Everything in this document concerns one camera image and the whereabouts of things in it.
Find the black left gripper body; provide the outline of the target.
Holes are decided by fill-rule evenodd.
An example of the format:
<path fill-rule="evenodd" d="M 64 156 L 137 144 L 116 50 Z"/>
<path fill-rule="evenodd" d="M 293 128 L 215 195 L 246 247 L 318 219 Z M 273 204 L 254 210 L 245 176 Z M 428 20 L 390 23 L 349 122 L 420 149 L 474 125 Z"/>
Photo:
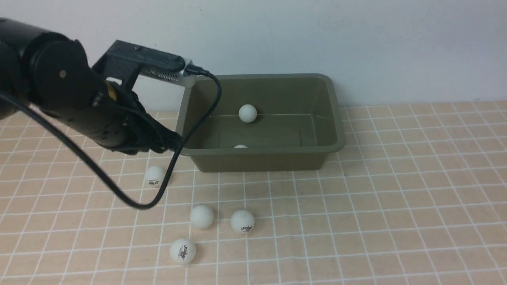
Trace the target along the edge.
<path fill-rule="evenodd" d="M 159 154 L 167 151 L 181 152 L 183 137 L 154 119 L 141 104 L 136 92 L 120 92 L 119 108 L 127 113 L 127 126 L 137 136 L 142 148 L 148 148 Z"/>

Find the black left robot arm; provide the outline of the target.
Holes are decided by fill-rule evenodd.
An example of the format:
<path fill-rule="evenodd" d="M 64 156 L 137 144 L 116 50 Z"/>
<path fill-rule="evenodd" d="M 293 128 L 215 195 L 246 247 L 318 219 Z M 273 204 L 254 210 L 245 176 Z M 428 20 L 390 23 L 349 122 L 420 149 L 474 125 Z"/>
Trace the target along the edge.
<path fill-rule="evenodd" d="M 1 19 L 1 89 L 111 151 L 178 148 L 182 137 L 149 116 L 132 89 L 139 75 L 184 67 L 180 56 L 121 40 L 90 66 L 78 40 Z"/>

